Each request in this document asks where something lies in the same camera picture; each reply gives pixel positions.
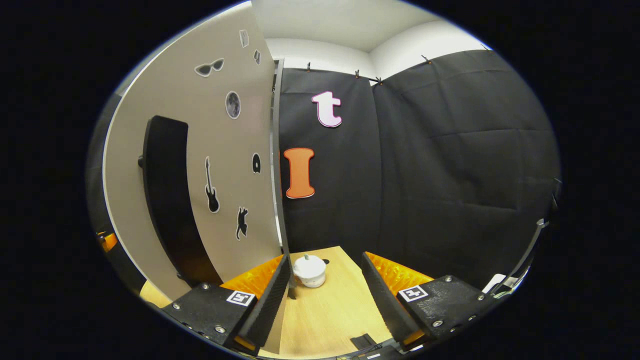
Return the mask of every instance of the metal frame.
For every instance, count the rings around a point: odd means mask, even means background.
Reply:
[[[273,184],[273,205],[276,212],[276,228],[282,250],[285,255],[289,254],[289,243],[287,242],[287,230],[284,224],[284,210],[282,208],[282,184],[280,182],[280,91],[282,89],[282,69],[284,59],[274,59],[276,65],[276,81],[273,90],[273,107],[271,108],[271,183]],[[289,279],[289,287],[295,288],[296,281],[293,275]]]

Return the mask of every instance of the white panel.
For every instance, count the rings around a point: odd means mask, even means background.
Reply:
[[[386,79],[424,62],[421,55],[433,59],[460,51],[483,49],[482,43],[466,31],[445,20],[438,20],[415,26],[388,39],[371,51],[371,61],[377,76]]]
[[[266,39],[269,51],[275,59],[286,59],[285,68],[311,68],[354,74],[360,69],[360,75],[374,78],[376,71],[369,54],[327,42],[302,40],[295,38]]]
[[[239,30],[249,46],[242,48]],[[254,50],[260,50],[257,65]],[[224,58],[221,71],[208,78],[197,65]],[[205,21],[167,47],[132,82],[109,127],[103,176],[105,197],[116,235],[140,272],[170,299],[189,286],[176,277],[154,231],[137,159],[143,151],[147,122],[161,115],[189,124],[188,183],[198,230],[223,280],[280,255],[275,230],[269,131],[274,64],[249,2]],[[241,114],[230,119],[226,94],[236,91]],[[262,174],[251,169],[254,152],[262,157]],[[206,208],[204,160],[211,157],[214,186],[221,208]],[[248,237],[235,238],[238,206],[249,209]]]

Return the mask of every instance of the cat sticker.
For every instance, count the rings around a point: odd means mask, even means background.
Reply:
[[[242,235],[244,235],[244,237],[246,237],[246,230],[247,230],[247,224],[246,224],[246,215],[249,213],[249,211],[245,208],[243,208],[242,206],[239,208],[238,210],[238,227],[236,228],[236,239],[238,241],[240,241],[240,232],[242,231]]]

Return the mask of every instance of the black foam pad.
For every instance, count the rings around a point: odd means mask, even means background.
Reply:
[[[238,335],[258,347],[264,346],[271,332],[273,320],[276,318],[280,308],[284,292],[287,290],[290,276],[289,255],[285,254],[282,256],[280,264],[278,264],[255,309],[240,328]]]
[[[362,275],[367,281],[371,296],[382,315],[382,320],[398,342],[404,341],[414,332],[420,330],[411,316],[403,309],[396,300],[394,294],[389,290],[387,284],[382,279],[376,267],[373,265],[367,254],[362,253]]]
[[[141,163],[149,215],[167,256],[191,287],[201,282],[220,285],[191,208],[188,130],[186,122],[162,116],[154,116],[147,124]]]

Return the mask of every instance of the ceiling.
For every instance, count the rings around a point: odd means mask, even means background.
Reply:
[[[265,38],[329,42],[366,53],[392,36],[440,20],[399,0],[252,0]]]

